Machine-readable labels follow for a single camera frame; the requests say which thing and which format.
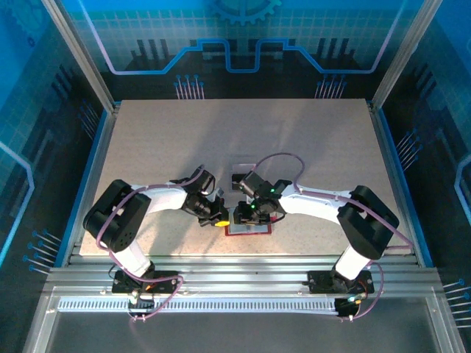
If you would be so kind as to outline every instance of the metal post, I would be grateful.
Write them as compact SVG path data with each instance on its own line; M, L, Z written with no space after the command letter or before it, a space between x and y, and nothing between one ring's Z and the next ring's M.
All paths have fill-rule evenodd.
M64 7L61 4L56 3L55 0L41 0L47 12L50 14L52 21L56 25L59 33L62 35L65 43L72 52L75 60L79 64L83 71L83 74L87 78L90 86L97 95L100 103L108 114L113 114L114 111L114 100L108 90L105 81L103 80L98 68L91 59L87 49L79 39L77 32L69 25L70 18Z
M373 97L372 103L376 110L379 110L383 106L386 98L391 93L392 88L399 79L412 54L415 52L417 45L427 30L428 25L432 22L441 3L442 0L425 0L420 7L414 22L412 22L412 25L409 27L402 44L397 50L388 71L385 73Z

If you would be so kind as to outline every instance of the speckled tabletop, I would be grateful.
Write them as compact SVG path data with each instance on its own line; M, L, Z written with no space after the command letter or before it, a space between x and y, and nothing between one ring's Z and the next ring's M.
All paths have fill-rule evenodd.
M226 191L226 205L236 205L244 197L231 191L233 165L256 163L276 151L304 159L301 185L325 190L366 185L398 215L362 99L123 101L96 199L114 179L134 185L167 182L188 177L204 163ZM275 182L293 179L299 167L295 159L276 157L260 173ZM145 217L138 242L151 255L341 254L348 245L339 225L306 215L287 215L271 235L227 237L221 228L199 227L181 211ZM393 238L391 245L402 243ZM80 254L102 253L85 233Z

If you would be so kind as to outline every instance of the yellow object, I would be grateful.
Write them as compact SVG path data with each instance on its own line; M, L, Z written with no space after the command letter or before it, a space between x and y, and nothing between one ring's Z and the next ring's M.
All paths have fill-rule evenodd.
M218 223L215 224L216 227L225 227L230 224L229 221L219 221Z

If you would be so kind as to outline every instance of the gear graphic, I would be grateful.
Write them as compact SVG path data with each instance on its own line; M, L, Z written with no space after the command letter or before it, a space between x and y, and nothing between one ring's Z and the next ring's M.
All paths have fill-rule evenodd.
M9 9L18 25L33 39L46 19L41 0L2 0L0 6Z
M230 24L240 23L242 26L247 22L264 21L265 16L273 15L275 7L280 5L281 0L212 0L209 4L221 21L228 20Z

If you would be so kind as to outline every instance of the glass panel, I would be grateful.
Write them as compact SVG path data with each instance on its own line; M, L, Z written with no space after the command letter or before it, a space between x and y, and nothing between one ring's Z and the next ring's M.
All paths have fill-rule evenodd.
M445 284L471 282L470 33L470 3L443 1L383 107Z
M102 107L41 2L0 5L0 346L20 352Z
M421 3L64 1L117 100L370 99Z

